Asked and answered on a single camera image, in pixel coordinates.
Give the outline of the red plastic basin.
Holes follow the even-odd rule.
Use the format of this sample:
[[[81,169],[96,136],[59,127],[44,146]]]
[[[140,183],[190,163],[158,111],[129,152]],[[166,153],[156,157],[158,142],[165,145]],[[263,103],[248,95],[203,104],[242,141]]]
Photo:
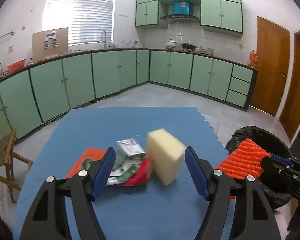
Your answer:
[[[13,64],[10,64],[8,67],[7,67],[7,71],[9,74],[13,73],[13,72],[16,72],[18,70],[20,70],[21,68],[23,68],[25,66],[25,59],[23,60],[20,60],[20,61],[17,61]]]

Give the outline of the window blinds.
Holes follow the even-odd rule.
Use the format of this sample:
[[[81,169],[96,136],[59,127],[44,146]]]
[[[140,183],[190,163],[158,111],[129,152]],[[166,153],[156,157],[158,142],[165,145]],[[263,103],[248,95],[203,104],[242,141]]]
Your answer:
[[[100,42],[102,31],[107,43],[113,39],[115,0],[46,0],[42,30],[69,28],[68,44]]]

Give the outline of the green white crushed carton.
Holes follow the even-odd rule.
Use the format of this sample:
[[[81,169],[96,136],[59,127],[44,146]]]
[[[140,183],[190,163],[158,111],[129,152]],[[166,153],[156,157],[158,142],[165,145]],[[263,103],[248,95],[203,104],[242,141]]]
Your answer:
[[[115,151],[115,163],[106,185],[113,186],[126,182],[140,167],[145,159],[145,151],[134,139],[117,142],[119,149]]]

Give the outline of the range hood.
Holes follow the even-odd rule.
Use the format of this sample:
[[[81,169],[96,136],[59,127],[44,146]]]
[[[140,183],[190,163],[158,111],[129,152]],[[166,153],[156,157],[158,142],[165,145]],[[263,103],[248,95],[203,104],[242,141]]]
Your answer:
[[[190,23],[200,24],[200,19],[193,15],[172,14],[172,15],[163,16],[160,19],[169,24],[190,24]]]

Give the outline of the blue box above hood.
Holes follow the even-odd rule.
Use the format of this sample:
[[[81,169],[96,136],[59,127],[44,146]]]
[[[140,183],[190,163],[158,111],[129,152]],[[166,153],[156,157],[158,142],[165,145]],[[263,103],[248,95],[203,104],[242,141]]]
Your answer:
[[[173,13],[181,15],[190,15],[191,14],[191,3],[188,1],[178,1],[173,4]]]

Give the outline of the wall towel rail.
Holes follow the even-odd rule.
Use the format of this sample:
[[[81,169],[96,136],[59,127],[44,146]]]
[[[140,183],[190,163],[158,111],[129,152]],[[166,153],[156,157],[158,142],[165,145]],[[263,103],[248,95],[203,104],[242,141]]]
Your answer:
[[[5,35],[2,35],[2,36],[0,37],[0,39],[1,39],[1,38],[4,38],[4,37],[6,37],[6,36],[12,36],[12,35],[14,35],[14,33],[15,33],[15,31],[10,31],[9,33],[6,33]]]

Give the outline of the orange thermos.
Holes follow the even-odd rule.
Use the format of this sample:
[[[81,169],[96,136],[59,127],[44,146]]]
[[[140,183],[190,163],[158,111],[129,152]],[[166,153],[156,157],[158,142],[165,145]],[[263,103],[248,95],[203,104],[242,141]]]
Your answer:
[[[249,61],[248,61],[249,66],[254,67],[255,63],[256,63],[256,59],[257,59],[257,55],[256,55],[255,51],[252,50],[249,55]]]

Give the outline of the orange foam net sleeve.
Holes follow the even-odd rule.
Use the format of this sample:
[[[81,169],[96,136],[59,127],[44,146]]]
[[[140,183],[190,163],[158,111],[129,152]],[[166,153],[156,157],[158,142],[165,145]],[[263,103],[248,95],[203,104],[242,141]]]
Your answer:
[[[243,180],[252,175],[257,181],[264,172],[261,160],[265,157],[271,157],[271,154],[247,138],[214,169],[234,179]]]

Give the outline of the cream yellow sponge block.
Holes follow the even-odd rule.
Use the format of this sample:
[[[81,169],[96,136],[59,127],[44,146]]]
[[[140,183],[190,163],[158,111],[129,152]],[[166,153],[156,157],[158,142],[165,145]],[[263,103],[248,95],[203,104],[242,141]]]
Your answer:
[[[164,186],[174,182],[184,158],[186,146],[163,128],[147,134],[146,155]]]

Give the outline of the wooden door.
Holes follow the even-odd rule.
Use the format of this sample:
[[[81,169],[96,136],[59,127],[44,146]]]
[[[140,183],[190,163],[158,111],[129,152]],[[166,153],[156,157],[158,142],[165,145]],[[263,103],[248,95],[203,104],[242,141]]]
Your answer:
[[[289,91],[279,121],[290,142],[300,130],[300,31],[294,34],[294,63]]]
[[[250,105],[275,116],[287,81],[289,31],[258,16],[256,56],[258,73]]]

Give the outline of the black wok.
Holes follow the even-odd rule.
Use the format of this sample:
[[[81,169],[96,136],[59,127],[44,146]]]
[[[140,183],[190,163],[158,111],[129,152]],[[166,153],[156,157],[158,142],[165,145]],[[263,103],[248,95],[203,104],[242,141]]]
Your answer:
[[[191,52],[193,52],[196,48],[196,46],[194,44],[191,44],[190,42],[182,43],[181,47],[183,51],[191,51]]]

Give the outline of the white cooking pot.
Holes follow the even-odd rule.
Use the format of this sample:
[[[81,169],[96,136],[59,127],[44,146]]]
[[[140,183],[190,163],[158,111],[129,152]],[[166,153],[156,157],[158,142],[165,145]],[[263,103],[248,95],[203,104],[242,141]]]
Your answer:
[[[177,42],[170,38],[169,40],[166,41],[166,49],[170,50],[176,50],[177,49]]]

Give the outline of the red paper cup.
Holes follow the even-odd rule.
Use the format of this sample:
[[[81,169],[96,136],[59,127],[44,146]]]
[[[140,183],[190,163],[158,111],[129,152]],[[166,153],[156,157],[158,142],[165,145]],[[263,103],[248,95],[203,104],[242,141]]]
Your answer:
[[[153,173],[154,164],[149,158],[143,159],[137,172],[133,174],[126,182],[119,186],[143,186],[146,185]]]

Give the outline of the green upper kitchen cabinets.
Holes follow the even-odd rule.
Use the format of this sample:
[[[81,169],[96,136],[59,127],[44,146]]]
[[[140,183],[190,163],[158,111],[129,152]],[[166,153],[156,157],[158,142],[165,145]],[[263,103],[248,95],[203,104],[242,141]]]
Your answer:
[[[160,18],[172,15],[173,4],[191,3],[191,14],[200,19],[205,31],[233,37],[243,35],[242,0],[136,0],[135,26],[142,29],[165,29],[169,23]]]

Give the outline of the wooden chair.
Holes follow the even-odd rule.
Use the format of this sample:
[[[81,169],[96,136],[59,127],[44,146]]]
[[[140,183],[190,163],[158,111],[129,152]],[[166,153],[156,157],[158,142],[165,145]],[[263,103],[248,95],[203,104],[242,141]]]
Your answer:
[[[0,139],[0,168],[5,167],[6,176],[0,175],[0,182],[4,183],[8,187],[8,192],[12,203],[15,203],[13,196],[13,189],[21,190],[21,186],[14,181],[14,166],[13,160],[17,159],[28,165],[28,171],[33,165],[33,161],[27,159],[16,152],[14,152],[14,139],[17,129],[14,128],[8,135],[5,135]]]

